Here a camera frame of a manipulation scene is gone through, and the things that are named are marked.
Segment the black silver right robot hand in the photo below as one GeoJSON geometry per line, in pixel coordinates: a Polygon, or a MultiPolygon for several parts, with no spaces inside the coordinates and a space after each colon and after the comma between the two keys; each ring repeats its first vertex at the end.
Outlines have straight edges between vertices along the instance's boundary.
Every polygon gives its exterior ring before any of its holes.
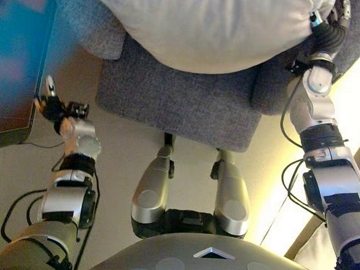
{"type": "Polygon", "coordinates": [[[331,24],[327,23],[318,10],[309,14],[313,36],[312,54],[327,54],[334,58],[346,39],[351,21],[351,1],[340,0],[342,13],[331,24]]]}

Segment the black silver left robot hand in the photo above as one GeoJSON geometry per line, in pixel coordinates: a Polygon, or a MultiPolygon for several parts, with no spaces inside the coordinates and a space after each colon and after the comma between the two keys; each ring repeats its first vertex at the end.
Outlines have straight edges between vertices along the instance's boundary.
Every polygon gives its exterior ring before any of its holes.
{"type": "Polygon", "coordinates": [[[45,94],[34,96],[34,105],[46,120],[60,123],[66,117],[67,108],[56,93],[54,79],[51,75],[46,77],[45,88],[45,94]]]}

